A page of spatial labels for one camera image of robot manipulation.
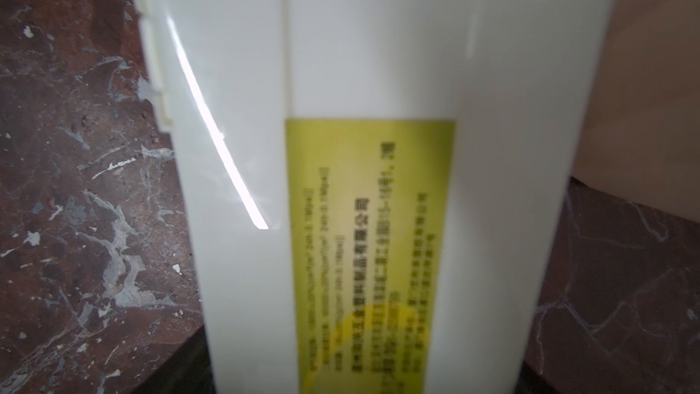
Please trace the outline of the cream dispenser lid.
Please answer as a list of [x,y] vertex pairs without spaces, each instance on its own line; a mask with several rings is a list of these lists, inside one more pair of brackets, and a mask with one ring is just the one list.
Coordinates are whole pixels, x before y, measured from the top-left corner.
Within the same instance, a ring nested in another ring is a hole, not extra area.
[[614,0],[134,0],[220,393],[512,393]]

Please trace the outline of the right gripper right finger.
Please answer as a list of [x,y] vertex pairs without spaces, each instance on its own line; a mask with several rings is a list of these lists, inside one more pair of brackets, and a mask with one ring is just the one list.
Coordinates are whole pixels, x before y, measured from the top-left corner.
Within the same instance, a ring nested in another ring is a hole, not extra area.
[[516,394],[559,394],[559,391],[527,362],[523,362],[516,384]]

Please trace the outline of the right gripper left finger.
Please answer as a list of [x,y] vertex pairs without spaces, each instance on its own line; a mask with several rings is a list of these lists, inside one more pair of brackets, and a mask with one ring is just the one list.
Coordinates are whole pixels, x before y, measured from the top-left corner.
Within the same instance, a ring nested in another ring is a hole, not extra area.
[[134,394],[215,394],[205,328],[199,328]]

